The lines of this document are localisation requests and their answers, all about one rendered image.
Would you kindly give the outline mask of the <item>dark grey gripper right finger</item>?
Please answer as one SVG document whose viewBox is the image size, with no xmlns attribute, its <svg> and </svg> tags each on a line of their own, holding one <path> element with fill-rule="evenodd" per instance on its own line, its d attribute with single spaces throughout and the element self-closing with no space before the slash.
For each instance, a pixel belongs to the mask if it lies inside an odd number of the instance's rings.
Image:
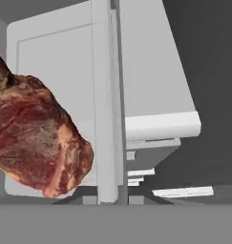
<svg viewBox="0 0 232 244">
<path fill-rule="evenodd" d="M 118 187 L 118 205 L 173 205 L 173 202 L 154 196 L 147 187 Z"/>
</svg>

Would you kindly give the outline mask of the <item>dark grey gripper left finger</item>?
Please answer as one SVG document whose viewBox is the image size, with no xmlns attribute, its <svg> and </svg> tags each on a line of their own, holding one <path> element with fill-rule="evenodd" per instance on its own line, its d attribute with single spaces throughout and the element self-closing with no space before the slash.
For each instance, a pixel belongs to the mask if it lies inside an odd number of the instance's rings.
<svg viewBox="0 0 232 244">
<path fill-rule="evenodd" d="M 97 186 L 80 186 L 74 193 L 63 199 L 56 200 L 54 205 L 95 205 L 97 203 Z"/>
</svg>

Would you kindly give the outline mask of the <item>white freezer rack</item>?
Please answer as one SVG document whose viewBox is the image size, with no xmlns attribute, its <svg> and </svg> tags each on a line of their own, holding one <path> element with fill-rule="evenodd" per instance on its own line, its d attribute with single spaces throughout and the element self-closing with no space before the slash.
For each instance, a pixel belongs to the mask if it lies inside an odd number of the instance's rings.
<svg viewBox="0 0 232 244">
<path fill-rule="evenodd" d="M 153 169 L 150 169 L 150 170 L 128 171 L 127 174 L 128 174 L 129 177 L 154 175 L 155 174 L 155 169 L 153 168 Z"/>
<path fill-rule="evenodd" d="M 164 189 L 152 190 L 154 196 L 165 198 L 181 198 L 181 197 L 196 197 L 196 196 L 212 196 L 214 190 L 211 186 L 195 187 L 195 188 L 178 188 L 178 189 Z"/>
</svg>

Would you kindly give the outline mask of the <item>red raw steak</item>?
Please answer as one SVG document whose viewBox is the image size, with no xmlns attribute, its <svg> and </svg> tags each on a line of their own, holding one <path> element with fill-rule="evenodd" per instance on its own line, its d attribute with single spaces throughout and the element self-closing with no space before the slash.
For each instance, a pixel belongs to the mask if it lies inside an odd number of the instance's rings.
<svg viewBox="0 0 232 244">
<path fill-rule="evenodd" d="M 92 169 L 94 151 L 53 93 L 32 75 L 14 74 L 0 56 L 0 170 L 57 198 Z"/>
</svg>

